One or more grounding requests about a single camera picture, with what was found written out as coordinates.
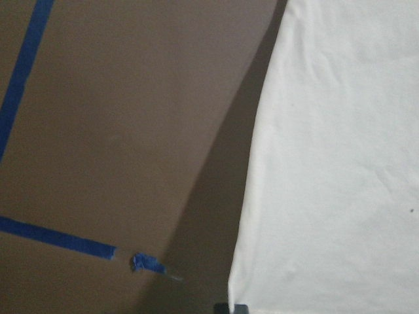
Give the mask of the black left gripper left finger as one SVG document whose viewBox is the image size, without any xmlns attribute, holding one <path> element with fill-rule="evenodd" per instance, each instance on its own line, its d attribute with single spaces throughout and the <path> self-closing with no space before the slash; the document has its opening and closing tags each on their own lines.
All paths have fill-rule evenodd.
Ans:
<svg viewBox="0 0 419 314">
<path fill-rule="evenodd" d="M 228 304 L 227 303 L 217 303 L 213 306 L 214 314 L 228 314 Z"/>
</svg>

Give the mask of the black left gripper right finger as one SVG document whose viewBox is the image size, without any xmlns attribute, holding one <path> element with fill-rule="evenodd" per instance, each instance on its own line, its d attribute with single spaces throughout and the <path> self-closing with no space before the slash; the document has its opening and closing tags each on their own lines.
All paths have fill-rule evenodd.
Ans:
<svg viewBox="0 0 419 314">
<path fill-rule="evenodd" d="M 234 314 L 249 314 L 249 308 L 245 304 L 235 304 Z"/>
</svg>

